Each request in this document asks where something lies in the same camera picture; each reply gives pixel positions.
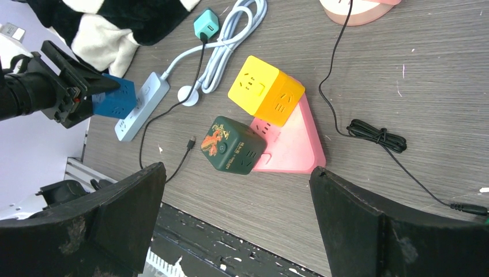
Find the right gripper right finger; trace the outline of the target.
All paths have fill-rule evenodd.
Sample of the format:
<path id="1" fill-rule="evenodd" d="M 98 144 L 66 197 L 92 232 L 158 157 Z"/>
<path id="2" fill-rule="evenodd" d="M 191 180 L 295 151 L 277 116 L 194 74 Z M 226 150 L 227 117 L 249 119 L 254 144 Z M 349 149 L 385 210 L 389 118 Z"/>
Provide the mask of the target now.
<path id="1" fill-rule="evenodd" d="M 323 167 L 310 190 L 333 276 L 487 276 L 488 226 L 402 205 Z"/>

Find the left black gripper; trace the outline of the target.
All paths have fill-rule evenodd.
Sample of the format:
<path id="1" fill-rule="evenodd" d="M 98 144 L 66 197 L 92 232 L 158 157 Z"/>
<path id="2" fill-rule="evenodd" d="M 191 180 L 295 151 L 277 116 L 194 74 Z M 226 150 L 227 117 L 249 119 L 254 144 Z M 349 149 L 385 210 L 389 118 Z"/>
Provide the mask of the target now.
<path id="1" fill-rule="evenodd" d="M 50 40 L 42 43 L 41 51 L 59 74 L 37 52 L 25 72 L 1 70 L 1 120 L 41 111 L 69 129 L 93 115 L 92 95 L 120 88 L 117 81 L 79 63 Z"/>

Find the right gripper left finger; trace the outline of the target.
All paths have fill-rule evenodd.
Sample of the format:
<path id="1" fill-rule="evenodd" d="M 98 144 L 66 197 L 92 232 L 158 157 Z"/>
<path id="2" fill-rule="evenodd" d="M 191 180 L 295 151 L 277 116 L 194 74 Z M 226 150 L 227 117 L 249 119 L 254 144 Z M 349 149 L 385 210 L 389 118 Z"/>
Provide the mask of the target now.
<path id="1" fill-rule="evenodd" d="M 1 221 L 2 276 L 137 276 L 164 193 L 158 162 L 26 219 Z"/>

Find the blue cube socket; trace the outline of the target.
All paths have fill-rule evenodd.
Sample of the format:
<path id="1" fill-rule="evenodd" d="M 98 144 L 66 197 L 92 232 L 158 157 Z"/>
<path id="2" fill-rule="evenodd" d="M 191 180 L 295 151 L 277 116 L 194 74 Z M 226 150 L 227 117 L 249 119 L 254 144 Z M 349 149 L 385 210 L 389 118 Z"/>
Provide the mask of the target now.
<path id="1" fill-rule="evenodd" d="M 130 80 L 103 73 L 103 76 L 116 81 L 120 87 L 108 92 L 92 95 L 94 115 L 125 119 L 137 105 L 134 83 Z"/>

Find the dark green cube socket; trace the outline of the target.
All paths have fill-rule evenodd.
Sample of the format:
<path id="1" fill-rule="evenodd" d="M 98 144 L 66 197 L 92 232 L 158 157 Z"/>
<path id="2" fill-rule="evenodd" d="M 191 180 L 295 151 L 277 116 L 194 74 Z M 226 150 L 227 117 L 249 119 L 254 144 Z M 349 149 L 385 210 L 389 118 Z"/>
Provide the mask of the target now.
<path id="1" fill-rule="evenodd" d="M 218 116 L 201 143 L 201 151 L 218 171 L 248 175 L 267 148 L 251 127 Z"/>

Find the yellow cube socket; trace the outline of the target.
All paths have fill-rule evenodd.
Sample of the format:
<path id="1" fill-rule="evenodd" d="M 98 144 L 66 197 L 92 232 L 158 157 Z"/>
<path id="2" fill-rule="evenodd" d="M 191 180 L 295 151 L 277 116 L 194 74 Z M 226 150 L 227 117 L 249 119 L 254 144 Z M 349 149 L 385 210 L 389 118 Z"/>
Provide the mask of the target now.
<path id="1" fill-rule="evenodd" d="M 248 114 L 282 127 L 305 87 L 273 65 L 250 55 L 228 91 L 228 98 Z"/>

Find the black white checkered pillow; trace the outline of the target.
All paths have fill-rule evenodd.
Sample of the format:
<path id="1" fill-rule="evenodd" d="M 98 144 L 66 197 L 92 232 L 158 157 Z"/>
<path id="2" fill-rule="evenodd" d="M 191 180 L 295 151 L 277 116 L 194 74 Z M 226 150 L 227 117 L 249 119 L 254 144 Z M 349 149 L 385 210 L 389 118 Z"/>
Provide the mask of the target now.
<path id="1" fill-rule="evenodd" d="M 27 1 L 78 60 L 123 77 L 140 46 L 171 33 L 198 1 Z"/>

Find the pink triangular power strip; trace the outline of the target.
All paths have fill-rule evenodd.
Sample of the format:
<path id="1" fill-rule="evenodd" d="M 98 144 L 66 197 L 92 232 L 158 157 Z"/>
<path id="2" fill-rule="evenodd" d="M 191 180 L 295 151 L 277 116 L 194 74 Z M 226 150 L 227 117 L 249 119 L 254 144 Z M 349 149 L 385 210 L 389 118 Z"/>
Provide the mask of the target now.
<path id="1" fill-rule="evenodd" d="M 254 171 L 311 174 L 316 167 L 326 166 L 326 156 L 306 95 L 298 101 L 284 126 L 277 127 L 254 118 L 250 127 L 267 142 Z"/>

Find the teal usb charger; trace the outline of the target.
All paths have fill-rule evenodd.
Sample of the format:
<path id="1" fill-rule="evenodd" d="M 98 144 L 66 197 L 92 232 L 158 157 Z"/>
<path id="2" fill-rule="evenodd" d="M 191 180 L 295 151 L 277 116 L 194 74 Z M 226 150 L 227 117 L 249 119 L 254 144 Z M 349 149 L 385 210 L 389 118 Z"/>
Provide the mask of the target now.
<path id="1" fill-rule="evenodd" d="M 219 31 L 219 18 L 211 8 L 206 8 L 194 19 L 193 27 L 196 37 L 202 42 L 207 42 Z"/>

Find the pink round power strip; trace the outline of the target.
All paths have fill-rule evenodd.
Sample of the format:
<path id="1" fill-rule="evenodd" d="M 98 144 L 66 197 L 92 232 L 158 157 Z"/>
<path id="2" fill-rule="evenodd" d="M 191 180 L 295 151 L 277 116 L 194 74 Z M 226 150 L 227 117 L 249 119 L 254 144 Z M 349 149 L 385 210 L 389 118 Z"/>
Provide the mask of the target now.
<path id="1" fill-rule="evenodd" d="M 348 26 L 359 26 L 371 23 L 398 5 L 401 0 L 368 0 L 368 1 L 341 1 L 320 0 L 326 15 L 337 24 L 344 24 L 349 10 L 351 14 Z"/>

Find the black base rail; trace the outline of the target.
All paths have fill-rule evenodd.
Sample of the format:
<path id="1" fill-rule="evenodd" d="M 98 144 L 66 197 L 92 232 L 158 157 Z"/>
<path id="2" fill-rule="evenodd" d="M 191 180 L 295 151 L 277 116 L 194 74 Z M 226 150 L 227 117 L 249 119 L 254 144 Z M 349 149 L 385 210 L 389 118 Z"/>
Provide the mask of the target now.
<path id="1" fill-rule="evenodd" d="M 317 276 L 317 273 L 162 203 L 144 276 Z"/>

